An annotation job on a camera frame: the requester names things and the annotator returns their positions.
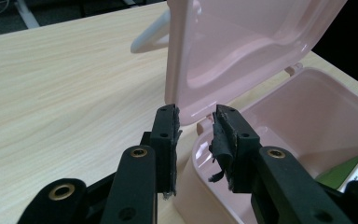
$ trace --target pink plastic lid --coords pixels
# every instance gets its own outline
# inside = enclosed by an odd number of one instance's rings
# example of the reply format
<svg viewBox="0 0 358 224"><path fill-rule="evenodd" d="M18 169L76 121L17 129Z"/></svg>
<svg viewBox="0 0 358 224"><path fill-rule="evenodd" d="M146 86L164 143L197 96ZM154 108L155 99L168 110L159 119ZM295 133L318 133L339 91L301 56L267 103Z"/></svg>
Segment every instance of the pink plastic lid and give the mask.
<svg viewBox="0 0 358 224"><path fill-rule="evenodd" d="M297 63L346 0L168 0L165 101L188 125Z"/></svg>

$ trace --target screw hole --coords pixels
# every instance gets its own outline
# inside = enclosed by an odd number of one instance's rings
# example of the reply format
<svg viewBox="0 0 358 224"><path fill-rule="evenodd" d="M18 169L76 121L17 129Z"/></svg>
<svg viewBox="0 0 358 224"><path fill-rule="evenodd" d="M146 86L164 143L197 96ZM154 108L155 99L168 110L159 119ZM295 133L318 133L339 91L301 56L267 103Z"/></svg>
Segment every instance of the screw hole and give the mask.
<svg viewBox="0 0 358 224"><path fill-rule="evenodd" d="M270 149L267 151L267 153L270 155L270 157L276 159L282 159L286 156L284 152L280 151L279 149Z"/></svg>
<svg viewBox="0 0 358 224"><path fill-rule="evenodd" d="M131 151L131 155L133 157L143 157L147 154L147 150L146 149L143 149L143 148L136 148L134 149L133 151Z"/></svg>
<svg viewBox="0 0 358 224"><path fill-rule="evenodd" d="M118 213L118 218L122 221L130 221L133 219L136 215L136 211L132 207L127 207L121 209L121 211Z"/></svg>
<svg viewBox="0 0 358 224"><path fill-rule="evenodd" d="M54 187L48 194L48 197L52 201L60 201L68 198L75 192L75 186L73 184L62 184Z"/></svg>

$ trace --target pink plastic container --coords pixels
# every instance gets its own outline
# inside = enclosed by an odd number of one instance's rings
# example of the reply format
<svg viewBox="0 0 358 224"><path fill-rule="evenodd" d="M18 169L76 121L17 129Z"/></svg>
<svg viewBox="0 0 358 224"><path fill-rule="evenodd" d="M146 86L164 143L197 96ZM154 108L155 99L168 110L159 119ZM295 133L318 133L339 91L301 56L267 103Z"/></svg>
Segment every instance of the pink plastic container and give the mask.
<svg viewBox="0 0 358 224"><path fill-rule="evenodd" d="M290 150L312 175L358 155L358 97L329 75L297 62L321 38L345 0L168 0L171 29L166 103L195 143L174 204L188 223L255 223L250 195L233 194L208 146L206 119L267 78L292 67L281 86L241 110L263 146Z"/></svg>

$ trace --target white handle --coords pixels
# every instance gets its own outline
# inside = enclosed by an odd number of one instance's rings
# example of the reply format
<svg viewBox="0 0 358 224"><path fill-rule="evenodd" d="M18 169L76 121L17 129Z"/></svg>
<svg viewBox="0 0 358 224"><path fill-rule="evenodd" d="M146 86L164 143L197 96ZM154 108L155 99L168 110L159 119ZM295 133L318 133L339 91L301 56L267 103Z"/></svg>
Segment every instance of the white handle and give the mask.
<svg viewBox="0 0 358 224"><path fill-rule="evenodd" d="M131 53L145 53L168 47L171 12L166 10L131 44Z"/></svg>

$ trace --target pink box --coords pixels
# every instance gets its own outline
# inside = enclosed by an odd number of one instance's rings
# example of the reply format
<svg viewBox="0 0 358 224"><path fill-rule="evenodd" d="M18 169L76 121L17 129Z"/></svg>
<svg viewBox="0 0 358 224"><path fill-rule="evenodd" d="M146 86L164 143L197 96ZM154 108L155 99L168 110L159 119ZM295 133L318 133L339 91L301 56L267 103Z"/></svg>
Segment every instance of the pink box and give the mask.
<svg viewBox="0 0 358 224"><path fill-rule="evenodd" d="M233 194L208 150L207 118L288 68L291 77L240 112L263 146L288 149L316 176L358 155L358 96L322 71L297 62L316 45L345 0L168 0L171 28L166 103L198 138L174 204L188 223L255 223L250 195Z"/></svg>

